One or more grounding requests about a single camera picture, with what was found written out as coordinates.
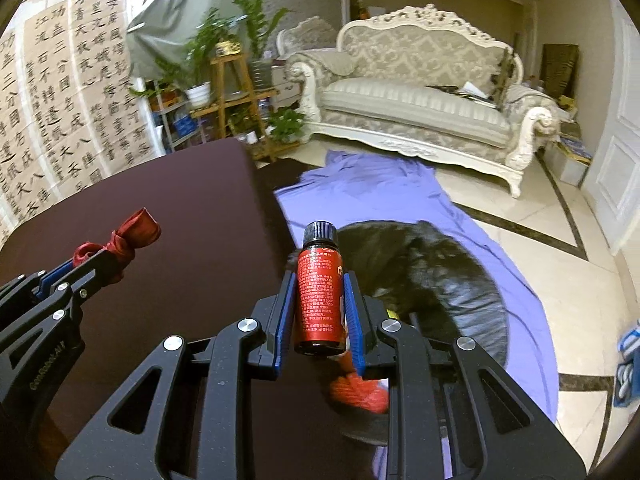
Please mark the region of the small floor plant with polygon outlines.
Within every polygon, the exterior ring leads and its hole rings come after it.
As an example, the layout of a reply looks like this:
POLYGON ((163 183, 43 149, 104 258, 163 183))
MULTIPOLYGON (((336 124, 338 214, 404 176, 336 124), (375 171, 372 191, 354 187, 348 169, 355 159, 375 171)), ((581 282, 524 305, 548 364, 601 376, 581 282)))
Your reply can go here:
POLYGON ((279 108, 270 113, 266 133, 274 142, 289 144, 303 134, 305 115, 292 108, 279 108))

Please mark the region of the grey hanging sheet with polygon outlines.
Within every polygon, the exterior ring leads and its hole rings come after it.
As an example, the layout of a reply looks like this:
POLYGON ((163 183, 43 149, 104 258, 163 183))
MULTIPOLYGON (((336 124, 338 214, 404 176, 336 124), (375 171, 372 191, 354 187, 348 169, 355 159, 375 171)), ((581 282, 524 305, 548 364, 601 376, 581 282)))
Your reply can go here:
POLYGON ((128 25, 126 46, 132 76, 157 79, 160 69, 155 59, 161 56, 177 62, 186 42, 196 34, 209 10, 224 18, 238 14, 234 0, 151 0, 128 25))

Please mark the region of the black trash bag bin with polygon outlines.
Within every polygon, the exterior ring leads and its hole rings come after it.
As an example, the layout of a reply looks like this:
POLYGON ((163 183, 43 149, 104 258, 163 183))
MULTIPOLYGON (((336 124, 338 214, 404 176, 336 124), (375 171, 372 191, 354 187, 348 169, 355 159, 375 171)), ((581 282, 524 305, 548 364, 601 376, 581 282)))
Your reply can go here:
MULTIPOLYGON (((508 355, 506 307, 492 277, 456 240, 431 223, 368 221, 337 230, 344 276, 354 272, 361 295, 427 337, 452 344, 469 336, 499 364, 508 355)), ((288 267, 296 273, 300 246, 288 267)), ((384 445, 388 411, 374 414, 331 399, 329 385, 340 374, 340 356, 321 365, 326 402, 340 416, 343 436, 384 445)))

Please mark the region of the orange foam fruit net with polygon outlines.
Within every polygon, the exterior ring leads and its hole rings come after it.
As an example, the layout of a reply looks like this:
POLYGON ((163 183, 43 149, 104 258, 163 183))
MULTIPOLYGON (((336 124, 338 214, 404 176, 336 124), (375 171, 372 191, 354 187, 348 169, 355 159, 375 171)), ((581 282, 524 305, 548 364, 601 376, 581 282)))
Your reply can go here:
POLYGON ((332 400, 374 414, 388 411, 390 395, 387 379, 363 379, 352 364, 350 351, 341 354, 336 362, 340 364, 341 371, 329 385, 332 400))

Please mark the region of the wooden plant stand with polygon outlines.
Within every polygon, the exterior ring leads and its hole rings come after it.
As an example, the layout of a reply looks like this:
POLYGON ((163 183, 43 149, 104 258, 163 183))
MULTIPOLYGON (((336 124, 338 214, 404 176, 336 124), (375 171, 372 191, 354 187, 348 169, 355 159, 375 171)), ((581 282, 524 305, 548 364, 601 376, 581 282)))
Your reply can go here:
POLYGON ((197 122, 210 119, 214 139, 233 136, 245 141, 255 160, 273 162, 284 153, 268 132, 273 112, 272 99, 279 95, 277 87, 256 88, 245 53, 216 56, 209 61, 209 97, 200 107, 190 111, 197 122))

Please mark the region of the calligraphy paper scrolls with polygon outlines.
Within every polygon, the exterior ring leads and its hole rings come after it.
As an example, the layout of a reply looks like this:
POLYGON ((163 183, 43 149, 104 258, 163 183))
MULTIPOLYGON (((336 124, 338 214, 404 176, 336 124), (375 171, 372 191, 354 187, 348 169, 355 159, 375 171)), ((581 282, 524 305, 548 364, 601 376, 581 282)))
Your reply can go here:
POLYGON ((26 0, 1 35, 1 237, 160 156, 132 94, 128 0, 26 0))

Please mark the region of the white door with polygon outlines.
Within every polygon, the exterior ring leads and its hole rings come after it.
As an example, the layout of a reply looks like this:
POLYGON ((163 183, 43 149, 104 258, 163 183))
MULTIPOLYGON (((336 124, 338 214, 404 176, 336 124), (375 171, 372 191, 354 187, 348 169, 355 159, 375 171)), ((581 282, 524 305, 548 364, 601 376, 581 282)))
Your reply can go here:
POLYGON ((610 0, 614 70, 608 114, 582 192, 610 251, 639 223, 639 32, 620 0, 610 0))

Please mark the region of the ornate white sofa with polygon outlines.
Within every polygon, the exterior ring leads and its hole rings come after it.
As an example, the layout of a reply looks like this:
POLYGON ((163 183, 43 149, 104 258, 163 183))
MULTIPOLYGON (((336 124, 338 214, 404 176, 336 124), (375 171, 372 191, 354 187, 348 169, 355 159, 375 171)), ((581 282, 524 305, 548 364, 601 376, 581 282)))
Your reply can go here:
POLYGON ((498 177, 512 197, 559 141, 559 107, 524 84, 514 49, 454 12, 405 6, 285 61, 302 87, 304 136, 324 134, 498 177))

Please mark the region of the white potted green plant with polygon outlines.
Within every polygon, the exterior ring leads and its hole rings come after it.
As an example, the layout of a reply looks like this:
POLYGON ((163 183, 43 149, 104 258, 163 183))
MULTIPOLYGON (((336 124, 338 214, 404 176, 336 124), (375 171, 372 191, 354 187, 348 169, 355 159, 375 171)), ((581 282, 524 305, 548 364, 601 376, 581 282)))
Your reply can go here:
POLYGON ((217 56, 218 44, 235 40, 233 29, 233 18, 223 18, 217 8, 210 8, 173 61, 160 54, 155 58, 162 81, 180 90, 194 110, 210 103, 210 60, 217 56))

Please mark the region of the tall dark potted plant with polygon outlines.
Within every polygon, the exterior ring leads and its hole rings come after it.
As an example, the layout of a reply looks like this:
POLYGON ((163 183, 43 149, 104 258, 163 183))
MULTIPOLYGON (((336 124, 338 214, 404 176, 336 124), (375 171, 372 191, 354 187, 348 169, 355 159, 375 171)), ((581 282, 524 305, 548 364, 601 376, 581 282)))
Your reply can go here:
POLYGON ((250 42, 248 67, 256 90, 272 87, 272 62, 265 57, 268 40, 282 18, 290 13, 288 8, 280 8, 271 18, 264 12, 262 0, 233 0, 245 16, 246 36, 250 42))

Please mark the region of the dark red ribbon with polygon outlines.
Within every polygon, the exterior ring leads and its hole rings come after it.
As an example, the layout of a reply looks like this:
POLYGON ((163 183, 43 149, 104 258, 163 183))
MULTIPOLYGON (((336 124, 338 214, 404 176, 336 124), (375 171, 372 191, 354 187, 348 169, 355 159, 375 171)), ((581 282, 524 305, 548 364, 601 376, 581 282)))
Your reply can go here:
POLYGON ((85 242, 78 246, 73 254, 73 268, 95 259, 99 252, 108 252, 106 276, 111 284, 115 284, 124 277, 124 270, 134 260, 136 250, 152 245, 160 238, 160 234, 160 224, 146 208, 141 208, 111 232, 110 240, 105 245, 85 242))

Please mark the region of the metal shelf rack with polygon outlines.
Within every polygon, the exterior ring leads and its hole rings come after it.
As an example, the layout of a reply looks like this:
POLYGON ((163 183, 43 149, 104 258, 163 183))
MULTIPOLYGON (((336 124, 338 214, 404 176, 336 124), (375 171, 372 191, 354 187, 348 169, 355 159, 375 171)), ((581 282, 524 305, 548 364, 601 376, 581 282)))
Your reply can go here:
POLYGON ((148 102, 152 118, 160 127, 160 140, 167 154, 205 142, 205 131, 191 116, 191 103, 180 90, 155 80, 148 81, 146 88, 151 91, 148 102))

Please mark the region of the purple cloth on floor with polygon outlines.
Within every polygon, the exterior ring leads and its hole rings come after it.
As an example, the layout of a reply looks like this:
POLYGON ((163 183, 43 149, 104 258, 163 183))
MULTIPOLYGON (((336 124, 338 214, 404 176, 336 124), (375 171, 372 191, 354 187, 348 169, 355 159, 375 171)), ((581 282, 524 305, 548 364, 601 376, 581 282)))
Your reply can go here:
POLYGON ((559 374, 544 307, 499 244, 450 200, 434 168, 411 159, 331 152, 323 167, 286 158, 264 173, 296 242, 314 220, 337 229, 368 221, 425 221, 456 240, 484 266, 506 307, 508 355, 501 365, 555 419, 559 374))

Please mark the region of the red label small bottle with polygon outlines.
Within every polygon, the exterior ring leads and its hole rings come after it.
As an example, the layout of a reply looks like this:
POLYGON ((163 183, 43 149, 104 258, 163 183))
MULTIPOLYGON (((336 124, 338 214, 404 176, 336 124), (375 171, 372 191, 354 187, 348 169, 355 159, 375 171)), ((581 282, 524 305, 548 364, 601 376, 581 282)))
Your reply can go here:
POLYGON ((327 221, 309 223, 296 263, 298 353, 330 358, 345 351, 343 275, 335 226, 327 221))

